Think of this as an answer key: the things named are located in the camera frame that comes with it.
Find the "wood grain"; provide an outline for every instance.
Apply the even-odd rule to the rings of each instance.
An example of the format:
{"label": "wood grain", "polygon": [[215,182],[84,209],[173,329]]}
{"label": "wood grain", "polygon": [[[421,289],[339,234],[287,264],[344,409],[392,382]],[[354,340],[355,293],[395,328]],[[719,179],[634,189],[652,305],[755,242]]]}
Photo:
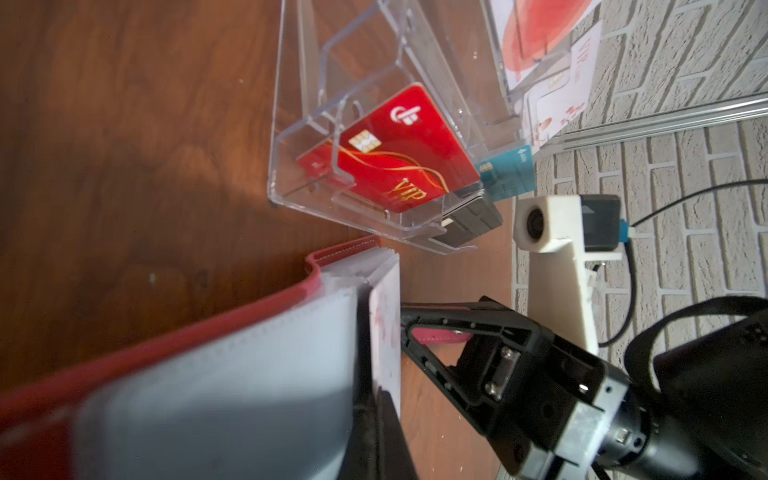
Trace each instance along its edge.
{"label": "wood grain", "polygon": [[[266,199],[279,26],[277,0],[0,4],[0,390],[281,290],[363,235]],[[390,243],[403,299],[509,304],[501,210],[475,252]],[[402,424],[422,479],[494,478],[409,361]]]}

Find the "white brick wall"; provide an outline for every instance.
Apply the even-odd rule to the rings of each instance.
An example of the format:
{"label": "white brick wall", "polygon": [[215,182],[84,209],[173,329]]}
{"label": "white brick wall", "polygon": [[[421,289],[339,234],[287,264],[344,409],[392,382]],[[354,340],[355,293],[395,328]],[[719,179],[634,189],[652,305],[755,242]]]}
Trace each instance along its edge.
{"label": "white brick wall", "polygon": [[566,131],[768,91],[765,0],[603,0],[591,103]]}
{"label": "white brick wall", "polygon": [[[537,195],[574,191],[619,195],[624,218],[632,223],[683,194],[768,177],[768,118],[558,154],[540,159],[536,174]],[[636,262],[635,319],[620,342],[600,351],[602,358],[616,365],[624,364],[624,349],[636,332],[668,313],[713,296],[766,295],[768,187],[708,194],[661,214],[638,232],[635,255],[644,261]],[[516,310],[525,313],[528,254],[515,248],[513,255],[513,299]],[[601,269],[607,288],[594,296],[600,339],[614,334],[624,321],[629,295],[625,269],[619,262]],[[660,336],[656,353],[734,320],[680,320]]]}

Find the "card chip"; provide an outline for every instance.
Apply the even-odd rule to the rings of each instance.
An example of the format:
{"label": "card chip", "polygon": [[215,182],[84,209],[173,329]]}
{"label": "card chip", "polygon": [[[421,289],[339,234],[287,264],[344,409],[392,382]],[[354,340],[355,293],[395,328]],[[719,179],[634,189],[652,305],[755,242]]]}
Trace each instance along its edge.
{"label": "card chip", "polygon": [[349,144],[354,148],[367,154],[371,150],[377,148],[382,144],[381,140],[376,138],[371,132],[363,130],[354,137],[349,139]]}

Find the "wooden table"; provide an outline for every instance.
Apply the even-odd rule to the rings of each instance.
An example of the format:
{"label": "wooden table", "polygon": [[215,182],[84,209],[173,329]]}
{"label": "wooden table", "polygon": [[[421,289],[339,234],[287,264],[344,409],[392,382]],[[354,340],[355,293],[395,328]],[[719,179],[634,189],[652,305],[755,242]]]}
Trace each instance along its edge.
{"label": "wooden table", "polygon": [[[277,0],[0,5],[0,389],[259,299],[364,234],[267,202],[279,22]],[[473,253],[390,243],[403,299],[509,303],[501,210]],[[408,360],[402,424],[423,480],[494,478]]]}

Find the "transparent plastic stand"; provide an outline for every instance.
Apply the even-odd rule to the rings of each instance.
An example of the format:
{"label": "transparent plastic stand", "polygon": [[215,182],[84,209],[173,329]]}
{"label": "transparent plastic stand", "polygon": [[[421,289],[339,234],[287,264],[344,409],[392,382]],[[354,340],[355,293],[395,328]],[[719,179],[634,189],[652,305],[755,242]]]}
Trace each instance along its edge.
{"label": "transparent plastic stand", "polygon": [[[522,95],[569,55],[564,42],[515,90],[484,0],[283,0],[268,194],[279,205],[436,253],[474,247],[438,242],[448,212],[483,189],[477,181],[401,213],[350,189],[339,168],[340,135],[412,84],[422,85],[473,164],[527,143]],[[321,144],[331,169],[297,163]]]}

